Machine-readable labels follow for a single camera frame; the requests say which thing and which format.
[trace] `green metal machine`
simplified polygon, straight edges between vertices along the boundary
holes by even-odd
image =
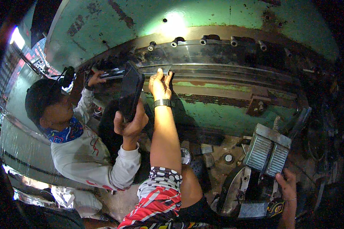
[[[310,73],[303,70],[328,69],[338,56],[310,1],[254,0],[64,0],[45,52],[55,68],[74,66],[78,76],[127,59],[147,77],[170,68],[176,122],[234,136],[251,135],[256,123],[271,126],[276,116],[292,129],[308,108],[298,78]]]

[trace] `wristwatch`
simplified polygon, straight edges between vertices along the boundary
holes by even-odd
[[[92,86],[88,86],[88,83],[86,83],[85,89],[94,91],[94,86],[93,85]]]
[[[154,108],[158,106],[174,107],[174,102],[170,99],[159,99],[154,101]]]

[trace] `bracelet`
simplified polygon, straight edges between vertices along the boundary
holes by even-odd
[[[297,199],[297,197],[296,198],[293,198],[293,199],[291,199],[291,200],[285,200],[285,201],[295,201]]]

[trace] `hand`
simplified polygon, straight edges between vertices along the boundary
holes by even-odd
[[[284,169],[284,174],[286,176],[286,180],[280,173],[277,173],[275,175],[275,179],[277,180],[278,184],[282,187],[283,199],[293,200],[297,196],[296,175],[288,169]]]
[[[89,79],[88,81],[88,86],[93,86],[99,83],[104,83],[106,82],[105,79],[101,79],[99,76],[102,75],[104,71],[96,71],[94,75]]]
[[[170,80],[173,72],[169,72],[168,76],[163,76],[163,70],[158,69],[157,73],[149,79],[149,90],[154,96],[154,100],[171,99],[172,92],[170,90]]]
[[[147,125],[148,120],[149,118],[145,114],[144,106],[140,99],[138,105],[136,106],[136,114],[132,122],[124,123],[124,117],[121,112],[116,112],[115,119],[113,120],[115,126],[114,131],[116,134],[124,137],[124,150],[136,149],[138,136],[145,125]]]

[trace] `hex socket bolt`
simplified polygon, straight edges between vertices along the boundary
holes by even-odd
[[[238,42],[236,41],[236,38],[233,36],[231,36],[231,45],[233,47],[237,47],[239,45]]]
[[[157,44],[156,44],[155,41],[151,41],[151,42],[149,43],[148,50],[149,50],[149,51],[153,51],[153,50],[154,50],[154,47],[155,47],[156,45],[157,45]]]
[[[266,44],[264,44],[262,41],[258,41],[258,43],[260,45],[261,50],[265,52],[267,50]]]
[[[287,48],[284,48],[285,54],[287,55],[287,57],[291,58],[292,54],[290,53],[290,51]]]
[[[201,45],[206,45],[207,41],[206,41],[206,36],[205,35],[202,35],[201,36],[201,40],[200,40],[200,44]]]
[[[177,45],[178,45],[178,39],[175,38],[175,39],[171,42],[171,46],[174,47],[174,48],[176,48]]]
[[[259,111],[264,110],[264,103],[262,101],[259,102]]]

